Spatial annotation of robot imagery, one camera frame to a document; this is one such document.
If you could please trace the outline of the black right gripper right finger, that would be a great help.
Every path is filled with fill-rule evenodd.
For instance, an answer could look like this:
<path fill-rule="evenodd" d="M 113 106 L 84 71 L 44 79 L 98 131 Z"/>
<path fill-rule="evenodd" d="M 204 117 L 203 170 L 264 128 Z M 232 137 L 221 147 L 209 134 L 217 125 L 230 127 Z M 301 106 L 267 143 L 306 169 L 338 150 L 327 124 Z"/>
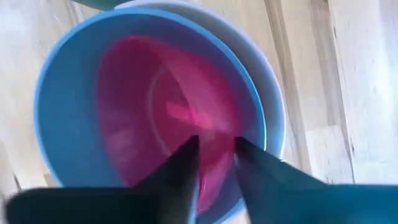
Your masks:
<path fill-rule="evenodd" d="M 243 137 L 234 140 L 252 224 L 398 224 L 398 185 L 327 184 Z"/>

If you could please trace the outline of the green plastic cup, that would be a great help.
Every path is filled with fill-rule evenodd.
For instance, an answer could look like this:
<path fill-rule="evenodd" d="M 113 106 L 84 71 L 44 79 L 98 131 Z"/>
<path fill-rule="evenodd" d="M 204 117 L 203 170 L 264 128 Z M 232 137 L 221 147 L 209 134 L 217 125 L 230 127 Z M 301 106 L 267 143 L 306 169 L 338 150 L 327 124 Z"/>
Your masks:
<path fill-rule="evenodd" d="M 107 11 L 114 9 L 117 5 L 128 2 L 130 0 L 72 0 L 84 6 L 99 9 L 101 11 Z"/>

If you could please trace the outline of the small magenta bowl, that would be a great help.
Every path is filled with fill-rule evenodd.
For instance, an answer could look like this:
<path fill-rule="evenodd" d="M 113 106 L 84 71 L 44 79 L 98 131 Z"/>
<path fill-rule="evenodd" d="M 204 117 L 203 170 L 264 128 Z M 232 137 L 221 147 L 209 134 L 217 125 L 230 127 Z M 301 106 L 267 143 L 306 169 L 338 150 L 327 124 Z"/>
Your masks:
<path fill-rule="evenodd" d="M 240 112 L 211 62 L 145 36 L 115 42 L 99 71 L 98 115 L 122 180 L 136 185 L 190 136 L 200 138 L 198 212 L 218 198 L 233 160 Z"/>

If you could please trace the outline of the pale pink bowl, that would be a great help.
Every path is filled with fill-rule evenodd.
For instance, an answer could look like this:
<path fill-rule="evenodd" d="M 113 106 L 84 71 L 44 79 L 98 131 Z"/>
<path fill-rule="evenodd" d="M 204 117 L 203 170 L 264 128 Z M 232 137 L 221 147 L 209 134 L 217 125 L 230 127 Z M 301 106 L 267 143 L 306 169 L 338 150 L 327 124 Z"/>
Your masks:
<path fill-rule="evenodd" d="M 281 157 L 286 139 L 282 91 L 268 59 L 247 34 L 216 13 L 181 0 L 133 0 L 115 8 L 129 7 L 150 7 L 178 14 L 196 22 L 221 39 L 242 62 L 257 89 L 266 119 L 266 151 Z"/>

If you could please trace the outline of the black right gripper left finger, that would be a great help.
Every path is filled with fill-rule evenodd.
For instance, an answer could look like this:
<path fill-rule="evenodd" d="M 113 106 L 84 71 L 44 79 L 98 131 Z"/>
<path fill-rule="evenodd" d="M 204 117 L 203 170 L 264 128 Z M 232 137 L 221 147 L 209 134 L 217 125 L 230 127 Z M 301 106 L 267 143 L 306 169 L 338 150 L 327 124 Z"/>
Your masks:
<path fill-rule="evenodd" d="M 8 224 L 192 224 L 197 215 L 199 137 L 183 143 L 133 188 L 41 188 L 5 204 Z"/>

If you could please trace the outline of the blue plastic bowl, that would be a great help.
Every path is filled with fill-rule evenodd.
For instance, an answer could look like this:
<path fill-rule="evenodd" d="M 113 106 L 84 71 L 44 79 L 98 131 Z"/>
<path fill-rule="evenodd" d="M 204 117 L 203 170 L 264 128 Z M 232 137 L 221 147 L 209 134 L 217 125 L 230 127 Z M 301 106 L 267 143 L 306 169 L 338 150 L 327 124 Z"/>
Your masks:
<path fill-rule="evenodd" d="M 104 12 L 77 25 L 53 48 L 40 74 L 34 106 L 37 139 L 46 164 L 60 188 L 136 186 L 122 180 L 106 149 L 97 96 L 106 52 L 115 42 L 131 36 L 150 37 L 201 57 L 227 81 L 241 114 L 242 131 L 233 138 L 232 165 L 218 198 L 203 213 L 198 212 L 197 204 L 195 222 L 228 218 L 242 204 L 235 176 L 234 139 L 243 137 L 264 148 L 264 110 L 251 77 L 229 47 L 202 26 L 171 12 L 150 8 Z M 200 143 L 200 187 L 199 165 Z"/>

